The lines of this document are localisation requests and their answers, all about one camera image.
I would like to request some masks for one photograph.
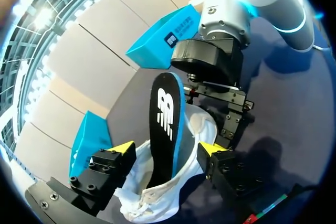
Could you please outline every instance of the blue shoe box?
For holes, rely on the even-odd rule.
[[[156,22],[126,52],[141,68],[168,69],[178,41],[198,32],[201,16],[192,5],[182,7]]]
[[[105,119],[88,111],[79,126],[71,149],[70,177],[79,176],[88,168],[92,155],[101,148],[112,148],[107,122]]]

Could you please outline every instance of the blue insole edge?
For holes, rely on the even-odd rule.
[[[182,134],[183,134],[183,126],[184,126],[184,113],[185,113],[185,96],[184,96],[184,89],[183,89],[183,83],[180,79],[180,77],[175,74],[170,72],[177,81],[178,87],[179,87],[179,91],[180,91],[180,99],[181,99],[181,105],[180,105],[180,118],[179,118],[179,127],[178,127],[178,131],[177,131],[177,137],[176,137],[176,142],[175,142],[175,148],[174,148],[174,154],[173,154],[173,172],[172,172],[172,178],[178,173],[177,170],[177,160],[178,160],[178,156],[179,156],[179,150],[180,150],[180,144],[182,141]]]

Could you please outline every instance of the white fabric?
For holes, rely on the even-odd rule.
[[[153,171],[153,158],[150,141],[136,149],[137,159],[122,188],[117,188],[114,195],[121,203],[121,213],[134,223],[154,223],[170,218],[179,208],[179,194],[187,180],[201,174],[197,162],[198,143],[214,144],[217,127],[214,119],[201,108],[186,105],[185,124],[193,135],[194,147],[185,165],[170,181],[146,189]]]

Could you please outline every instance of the white robotic arm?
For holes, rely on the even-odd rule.
[[[243,49],[250,43],[250,21],[258,16],[294,50],[312,48],[313,21],[304,0],[204,0],[199,33],[204,39],[234,37]]]

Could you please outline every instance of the insole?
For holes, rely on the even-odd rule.
[[[164,184],[176,175],[184,125],[183,84],[174,73],[158,75],[149,108],[151,154],[154,168],[147,188]]]

